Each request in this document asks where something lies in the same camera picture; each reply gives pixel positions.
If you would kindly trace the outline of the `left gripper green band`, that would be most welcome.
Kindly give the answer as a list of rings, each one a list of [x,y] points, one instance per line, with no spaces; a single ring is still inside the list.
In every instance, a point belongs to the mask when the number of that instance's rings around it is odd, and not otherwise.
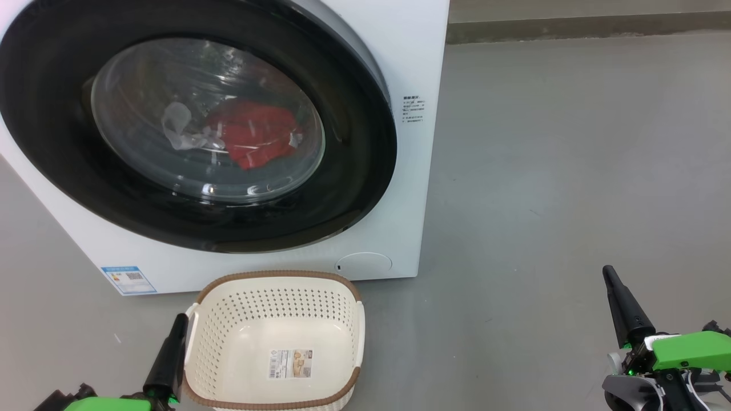
[[[143,391],[121,397],[98,396],[81,384],[76,393],[52,392],[33,411],[176,411],[186,352],[188,315],[178,314],[157,354]]]

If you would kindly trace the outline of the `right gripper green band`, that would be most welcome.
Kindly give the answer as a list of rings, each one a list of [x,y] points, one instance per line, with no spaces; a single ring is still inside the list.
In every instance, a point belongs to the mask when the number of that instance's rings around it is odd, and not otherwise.
[[[650,377],[662,369],[699,371],[693,385],[731,383],[731,328],[710,321],[700,332],[656,333],[656,329],[613,266],[603,266],[603,279],[618,347],[628,349],[620,359],[620,375]],[[635,344],[629,339],[639,339]]]

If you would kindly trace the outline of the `plain red garment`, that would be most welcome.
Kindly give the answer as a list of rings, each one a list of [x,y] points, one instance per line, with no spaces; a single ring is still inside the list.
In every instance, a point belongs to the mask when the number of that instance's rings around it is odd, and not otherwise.
[[[290,110],[252,100],[229,99],[222,102],[209,113],[206,125],[222,125],[222,140],[225,143],[245,146],[277,141],[289,143],[294,148],[289,156],[295,153],[300,144],[301,128]]]

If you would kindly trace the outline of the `black round glass washer door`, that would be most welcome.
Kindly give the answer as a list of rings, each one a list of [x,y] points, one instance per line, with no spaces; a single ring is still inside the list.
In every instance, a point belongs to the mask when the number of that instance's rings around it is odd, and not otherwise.
[[[362,219],[391,181],[397,133],[369,51],[292,0],[29,0],[0,37],[0,114],[23,156],[84,210],[165,244],[292,249]],[[294,154],[245,171],[172,148],[229,99],[290,110]]]

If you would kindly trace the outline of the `cream laundry basket brown rim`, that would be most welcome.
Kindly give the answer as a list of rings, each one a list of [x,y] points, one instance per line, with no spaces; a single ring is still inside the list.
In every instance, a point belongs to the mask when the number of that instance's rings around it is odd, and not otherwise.
[[[186,311],[182,388],[214,411],[343,411],[361,372],[366,316],[337,274],[258,271],[221,277]],[[312,349],[309,379],[270,380],[272,349]]]

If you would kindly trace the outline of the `printed product label sticker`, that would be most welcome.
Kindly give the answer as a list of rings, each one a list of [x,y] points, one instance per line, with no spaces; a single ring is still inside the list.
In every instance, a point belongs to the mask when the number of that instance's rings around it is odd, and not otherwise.
[[[309,379],[313,358],[312,349],[272,349],[267,377],[270,380]]]

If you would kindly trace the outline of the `white front-load washing machine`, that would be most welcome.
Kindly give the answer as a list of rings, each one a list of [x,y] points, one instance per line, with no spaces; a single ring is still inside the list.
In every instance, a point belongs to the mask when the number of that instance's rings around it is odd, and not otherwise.
[[[28,1],[0,0],[0,37],[10,11]],[[10,141],[0,114],[0,156],[101,273],[102,267],[136,266],[156,294],[191,292],[237,272],[337,274],[334,266],[340,258],[374,252],[392,260],[387,279],[417,276],[449,0],[292,1],[344,30],[345,38],[367,49],[377,65],[397,133],[394,172],[384,195],[355,224],[312,244],[243,254],[186,249],[139,236],[81,208],[34,169]]]

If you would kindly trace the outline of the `blue energy label sticker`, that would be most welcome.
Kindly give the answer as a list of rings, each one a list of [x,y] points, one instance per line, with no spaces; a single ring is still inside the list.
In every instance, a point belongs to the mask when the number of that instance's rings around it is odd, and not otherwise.
[[[102,267],[100,269],[123,296],[157,293],[157,290],[136,266]]]

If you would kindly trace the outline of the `round white filter cover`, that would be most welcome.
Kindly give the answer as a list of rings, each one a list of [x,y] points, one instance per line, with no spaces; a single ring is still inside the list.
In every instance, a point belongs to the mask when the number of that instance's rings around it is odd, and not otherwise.
[[[358,252],[340,258],[335,271],[350,281],[366,281],[390,278],[392,260],[386,255],[374,252]]]

